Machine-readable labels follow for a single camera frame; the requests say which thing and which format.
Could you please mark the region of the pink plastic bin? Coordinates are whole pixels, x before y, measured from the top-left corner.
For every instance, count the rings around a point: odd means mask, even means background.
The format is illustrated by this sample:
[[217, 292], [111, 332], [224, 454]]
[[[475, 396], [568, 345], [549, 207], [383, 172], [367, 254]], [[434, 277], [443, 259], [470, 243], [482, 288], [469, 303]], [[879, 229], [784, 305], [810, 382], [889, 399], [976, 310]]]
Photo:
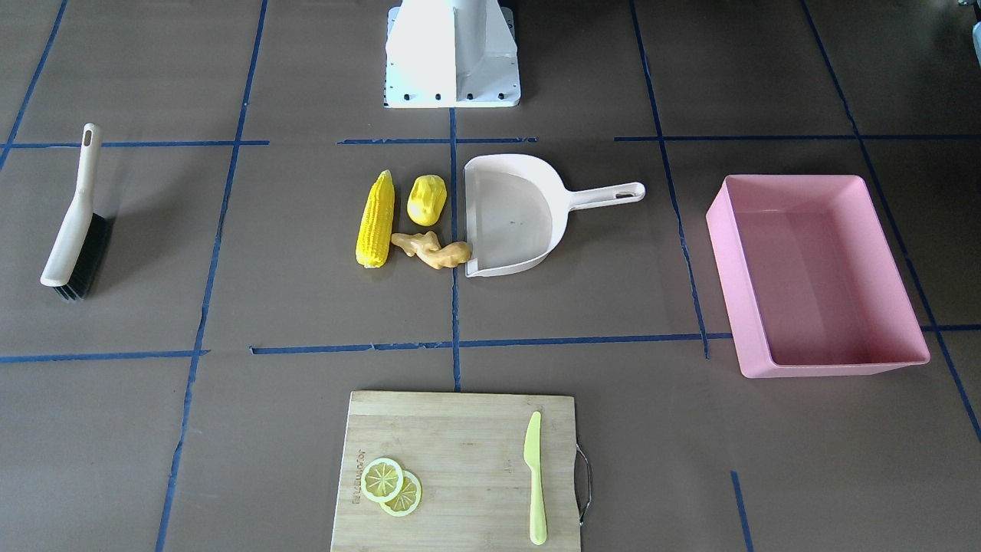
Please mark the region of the pink plastic bin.
[[861, 177], [729, 175], [707, 227], [743, 376], [873, 375], [930, 360]]

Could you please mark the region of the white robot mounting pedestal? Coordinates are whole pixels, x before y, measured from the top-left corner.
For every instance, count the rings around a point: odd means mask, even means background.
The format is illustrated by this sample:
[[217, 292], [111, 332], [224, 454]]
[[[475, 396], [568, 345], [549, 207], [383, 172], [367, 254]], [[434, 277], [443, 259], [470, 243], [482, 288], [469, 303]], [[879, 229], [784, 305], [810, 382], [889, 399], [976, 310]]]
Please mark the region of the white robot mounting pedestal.
[[403, 1], [388, 13], [383, 105], [508, 108], [522, 97], [513, 10], [497, 1]]

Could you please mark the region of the light green plastic knife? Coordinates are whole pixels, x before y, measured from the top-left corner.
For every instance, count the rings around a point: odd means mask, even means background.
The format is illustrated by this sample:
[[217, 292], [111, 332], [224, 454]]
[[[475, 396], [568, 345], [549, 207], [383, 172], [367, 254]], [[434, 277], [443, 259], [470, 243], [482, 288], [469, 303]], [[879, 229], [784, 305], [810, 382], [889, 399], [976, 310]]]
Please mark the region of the light green plastic knife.
[[529, 539], [536, 546], [542, 545], [549, 537], [543, 496], [540, 434], [542, 434], [542, 413], [532, 412], [524, 436], [523, 454], [525, 464], [530, 471]]

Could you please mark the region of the upper toy lemon slice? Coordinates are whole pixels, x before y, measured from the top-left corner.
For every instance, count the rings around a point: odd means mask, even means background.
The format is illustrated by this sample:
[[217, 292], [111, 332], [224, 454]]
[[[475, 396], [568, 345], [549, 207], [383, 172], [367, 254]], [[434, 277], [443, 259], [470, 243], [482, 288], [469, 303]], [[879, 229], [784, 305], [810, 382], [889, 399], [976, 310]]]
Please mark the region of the upper toy lemon slice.
[[375, 458], [361, 472], [361, 495], [374, 503], [383, 504], [395, 500], [405, 482], [405, 469], [388, 457]]

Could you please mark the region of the beige plastic dustpan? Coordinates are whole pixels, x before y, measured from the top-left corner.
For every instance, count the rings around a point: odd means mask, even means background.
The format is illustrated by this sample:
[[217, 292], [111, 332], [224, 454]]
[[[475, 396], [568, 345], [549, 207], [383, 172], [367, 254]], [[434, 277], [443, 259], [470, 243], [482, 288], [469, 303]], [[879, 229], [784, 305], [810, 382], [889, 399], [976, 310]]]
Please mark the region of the beige plastic dustpan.
[[640, 202], [641, 182], [570, 191], [546, 161], [527, 154], [480, 155], [464, 166], [469, 278], [529, 270], [557, 247], [569, 213]]

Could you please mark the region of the yellow toy bell pepper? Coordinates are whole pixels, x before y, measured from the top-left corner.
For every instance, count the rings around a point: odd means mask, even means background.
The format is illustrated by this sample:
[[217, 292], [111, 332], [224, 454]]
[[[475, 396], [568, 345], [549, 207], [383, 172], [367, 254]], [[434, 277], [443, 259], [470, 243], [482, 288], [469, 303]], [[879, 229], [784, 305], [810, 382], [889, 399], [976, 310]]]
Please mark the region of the yellow toy bell pepper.
[[432, 174], [417, 177], [407, 199], [408, 217], [416, 225], [434, 226], [441, 218], [447, 197], [448, 189], [443, 178]]

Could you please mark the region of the yellow toy corn cob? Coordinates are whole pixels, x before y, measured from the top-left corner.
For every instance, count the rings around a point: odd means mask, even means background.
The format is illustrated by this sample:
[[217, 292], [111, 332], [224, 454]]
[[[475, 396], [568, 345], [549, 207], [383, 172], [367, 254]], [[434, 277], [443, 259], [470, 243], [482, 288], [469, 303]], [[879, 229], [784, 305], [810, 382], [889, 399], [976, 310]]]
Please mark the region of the yellow toy corn cob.
[[395, 182], [383, 170], [372, 184], [356, 241], [355, 258], [365, 268], [379, 268], [388, 261], [390, 235], [395, 220]]

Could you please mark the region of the bamboo cutting board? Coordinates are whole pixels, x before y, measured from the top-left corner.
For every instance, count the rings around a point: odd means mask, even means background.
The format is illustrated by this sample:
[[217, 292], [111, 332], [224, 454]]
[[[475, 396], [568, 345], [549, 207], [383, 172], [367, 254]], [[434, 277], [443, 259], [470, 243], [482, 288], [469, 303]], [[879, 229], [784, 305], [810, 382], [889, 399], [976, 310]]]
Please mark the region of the bamboo cutting board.
[[[524, 440], [540, 414], [547, 538], [530, 540]], [[487, 393], [355, 391], [334, 509], [333, 551], [578, 551], [574, 398]], [[420, 479], [420, 506], [387, 514], [361, 486], [391, 458]]]

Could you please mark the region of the tan toy ginger root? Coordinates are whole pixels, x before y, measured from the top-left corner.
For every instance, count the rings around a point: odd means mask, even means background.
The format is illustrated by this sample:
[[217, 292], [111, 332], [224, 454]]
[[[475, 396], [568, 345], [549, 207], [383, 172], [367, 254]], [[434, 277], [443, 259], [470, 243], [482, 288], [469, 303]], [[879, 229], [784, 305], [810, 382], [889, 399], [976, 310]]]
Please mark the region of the tan toy ginger root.
[[410, 258], [419, 258], [434, 269], [452, 268], [470, 261], [472, 249], [465, 241], [451, 242], [442, 247], [435, 232], [407, 235], [393, 233], [390, 242]]

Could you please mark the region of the beige hand brush black bristles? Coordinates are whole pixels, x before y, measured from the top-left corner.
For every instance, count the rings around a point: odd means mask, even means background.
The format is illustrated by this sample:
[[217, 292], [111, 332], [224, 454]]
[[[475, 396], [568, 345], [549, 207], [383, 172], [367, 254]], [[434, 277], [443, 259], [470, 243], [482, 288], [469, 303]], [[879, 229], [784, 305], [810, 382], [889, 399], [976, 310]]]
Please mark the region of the beige hand brush black bristles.
[[94, 211], [101, 146], [100, 126], [85, 123], [74, 196], [39, 279], [67, 303], [77, 303], [87, 296], [111, 235], [111, 223]]

